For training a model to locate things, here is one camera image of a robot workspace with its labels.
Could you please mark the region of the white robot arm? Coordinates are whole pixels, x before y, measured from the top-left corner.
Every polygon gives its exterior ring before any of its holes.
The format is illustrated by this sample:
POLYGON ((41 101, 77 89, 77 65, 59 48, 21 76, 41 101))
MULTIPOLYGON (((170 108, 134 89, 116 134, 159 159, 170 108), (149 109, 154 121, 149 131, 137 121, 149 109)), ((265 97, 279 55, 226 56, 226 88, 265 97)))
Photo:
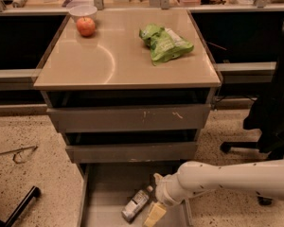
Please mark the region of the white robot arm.
POLYGON ((166 176, 154 174, 155 198, 143 227, 154 227, 169 207, 216 189, 231 189, 284 201, 284 159, 231 166, 189 161, 166 176))

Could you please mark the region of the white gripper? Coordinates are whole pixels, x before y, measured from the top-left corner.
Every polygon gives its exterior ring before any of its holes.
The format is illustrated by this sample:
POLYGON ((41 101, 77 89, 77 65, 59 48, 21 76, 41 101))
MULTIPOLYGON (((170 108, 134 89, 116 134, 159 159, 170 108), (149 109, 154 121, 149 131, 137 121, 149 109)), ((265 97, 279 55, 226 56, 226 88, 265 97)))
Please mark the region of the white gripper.
POLYGON ((166 206, 176 206, 184 200, 184 188, 180 185, 176 174, 162 176, 154 173, 153 178, 156 184, 155 197, 159 202, 151 203, 142 227, 154 227, 166 214, 166 206))

